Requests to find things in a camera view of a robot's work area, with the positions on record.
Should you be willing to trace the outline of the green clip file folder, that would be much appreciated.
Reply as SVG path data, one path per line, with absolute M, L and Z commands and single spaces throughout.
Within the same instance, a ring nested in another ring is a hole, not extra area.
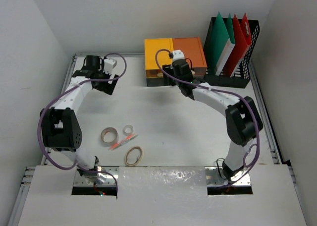
M 208 66 L 208 74 L 219 76 L 233 48 L 235 37 L 231 14 L 226 21 L 220 12 L 211 20 L 204 44 L 204 54 Z

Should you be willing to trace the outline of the small clear tape roll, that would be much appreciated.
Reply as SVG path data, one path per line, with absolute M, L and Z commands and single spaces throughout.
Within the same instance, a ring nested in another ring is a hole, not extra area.
M 126 125 L 123 128 L 123 134 L 129 136 L 134 133 L 134 127 L 132 125 Z

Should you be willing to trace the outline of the orange pen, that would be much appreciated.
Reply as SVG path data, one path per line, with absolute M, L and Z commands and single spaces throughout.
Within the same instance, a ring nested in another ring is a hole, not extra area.
M 120 140 L 119 142 L 117 142 L 113 146 L 111 146 L 110 150 L 114 150 L 114 149 L 116 149 L 116 148 L 128 143 L 129 141 L 133 140 L 137 136 L 138 136 L 138 134 L 132 134 L 132 135 L 127 136 L 125 139 Z

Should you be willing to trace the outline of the red clip file folder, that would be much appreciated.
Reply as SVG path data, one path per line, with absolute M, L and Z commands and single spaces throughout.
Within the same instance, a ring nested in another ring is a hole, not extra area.
M 232 24 L 235 46 L 223 69 L 223 74 L 226 77 L 233 77 L 234 72 L 240 65 L 252 42 L 250 25 L 246 13 L 241 21 L 234 15 Z

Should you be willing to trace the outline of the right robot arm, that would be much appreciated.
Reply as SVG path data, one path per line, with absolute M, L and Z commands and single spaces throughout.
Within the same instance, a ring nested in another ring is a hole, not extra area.
M 163 65 L 162 71 L 175 82 L 184 96 L 208 105 L 225 117 L 231 142 L 222 163 L 224 177 L 230 180 L 243 169 L 253 167 L 260 155 L 259 134 L 263 128 L 254 100 L 216 89 L 208 82 L 193 77 L 184 59 Z

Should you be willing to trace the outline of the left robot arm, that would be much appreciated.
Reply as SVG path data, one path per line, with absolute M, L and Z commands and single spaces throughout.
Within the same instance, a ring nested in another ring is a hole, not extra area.
M 37 137 L 40 148 L 67 156 L 79 174 L 91 182 L 104 176 L 99 159 L 81 145 L 83 136 L 76 114 L 86 95 L 93 89 L 112 95 L 119 75 L 112 75 L 117 61 L 107 56 L 88 55 L 82 68 L 74 71 L 65 92 L 52 100 L 40 113 Z

